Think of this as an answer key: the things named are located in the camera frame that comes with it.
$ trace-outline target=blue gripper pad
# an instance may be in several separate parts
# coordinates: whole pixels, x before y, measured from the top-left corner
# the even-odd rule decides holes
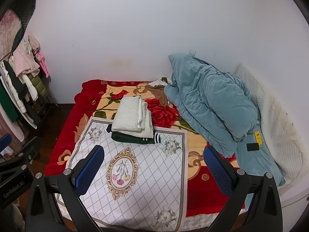
[[[96,145],[85,159],[81,159],[73,168],[72,183],[75,186],[75,194],[86,194],[91,182],[104,161],[104,149]]]
[[[7,133],[2,138],[0,138],[0,153],[12,142],[12,136]]]
[[[209,147],[204,149],[204,161],[221,193],[230,198],[233,194],[232,178]]]

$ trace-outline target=wooden floor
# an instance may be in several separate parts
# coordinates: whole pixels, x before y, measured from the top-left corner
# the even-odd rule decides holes
[[[41,154],[40,158],[38,160],[34,160],[31,165],[31,170],[34,175],[38,172],[44,173],[45,165],[47,165],[49,162],[49,158],[52,154],[52,150],[57,141],[57,138],[59,137],[59,134],[66,121],[66,118],[68,117],[74,104],[60,104],[59,106],[60,106],[59,108],[53,107],[48,113],[47,117],[44,119],[40,128],[30,133],[29,138],[32,138],[33,136],[38,136],[38,137],[41,137],[43,140],[43,147],[40,152]],[[29,191],[24,193],[19,198],[20,199],[20,210],[23,216],[26,213],[28,195],[29,195]],[[231,231],[234,231],[237,228],[239,228],[242,225],[245,217],[246,217],[245,214],[238,216],[238,219],[233,225]],[[64,218],[64,221],[68,228],[75,229],[75,226],[72,221],[65,219],[65,218]],[[201,229],[196,229],[196,230],[191,230],[191,231],[192,232],[204,232],[206,229],[207,228],[201,228]]]

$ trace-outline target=folded white towel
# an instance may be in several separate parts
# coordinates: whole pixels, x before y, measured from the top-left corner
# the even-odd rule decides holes
[[[145,127],[145,102],[140,96],[121,99],[112,131],[139,131]]]
[[[153,138],[154,137],[154,128],[151,121],[151,113],[149,110],[146,110],[146,119],[145,119],[145,128],[140,131],[124,131],[124,130],[115,130],[120,133],[128,134],[134,137],[139,138]]]

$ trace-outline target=striped cuff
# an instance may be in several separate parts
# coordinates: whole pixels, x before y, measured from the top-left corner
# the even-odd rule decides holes
[[[154,133],[154,142],[161,143],[160,135],[157,132]]]

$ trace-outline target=metal screw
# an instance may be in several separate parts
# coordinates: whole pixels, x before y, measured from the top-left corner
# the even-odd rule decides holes
[[[239,175],[244,175],[244,174],[245,174],[245,171],[242,170],[242,169],[237,169],[237,173],[238,173]]]
[[[37,179],[39,179],[39,178],[41,178],[41,177],[42,177],[42,173],[37,173],[37,174],[36,174],[36,178],[37,178]]]
[[[271,179],[271,178],[272,178],[272,174],[271,174],[271,173],[266,173],[266,177],[267,177],[268,179]]]
[[[64,171],[63,171],[63,174],[64,175],[69,175],[70,173],[71,173],[71,169],[70,168],[68,168],[68,169],[65,169]]]

